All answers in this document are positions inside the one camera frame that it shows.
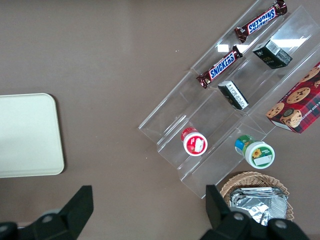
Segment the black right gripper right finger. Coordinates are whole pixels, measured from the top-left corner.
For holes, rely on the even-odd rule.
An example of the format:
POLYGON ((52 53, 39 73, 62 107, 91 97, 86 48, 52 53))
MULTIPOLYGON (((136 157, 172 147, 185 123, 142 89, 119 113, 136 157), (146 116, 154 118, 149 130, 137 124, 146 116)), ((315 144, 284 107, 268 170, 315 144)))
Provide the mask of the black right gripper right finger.
POLYGON ((308 240, 309 237, 294 222, 273 218, 267 226, 257 223, 247 214, 232 211, 218 188, 206 186, 205 207, 211 229, 202 240, 308 240))

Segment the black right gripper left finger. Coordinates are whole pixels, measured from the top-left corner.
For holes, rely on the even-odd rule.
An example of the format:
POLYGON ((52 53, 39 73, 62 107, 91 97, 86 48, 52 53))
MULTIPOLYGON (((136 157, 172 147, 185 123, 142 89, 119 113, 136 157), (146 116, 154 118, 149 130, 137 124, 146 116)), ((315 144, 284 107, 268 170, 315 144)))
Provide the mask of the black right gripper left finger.
POLYGON ((83 185, 57 213, 48 213, 19 228, 15 222, 0 224, 2 240, 76 240, 94 211, 93 189, 83 185))

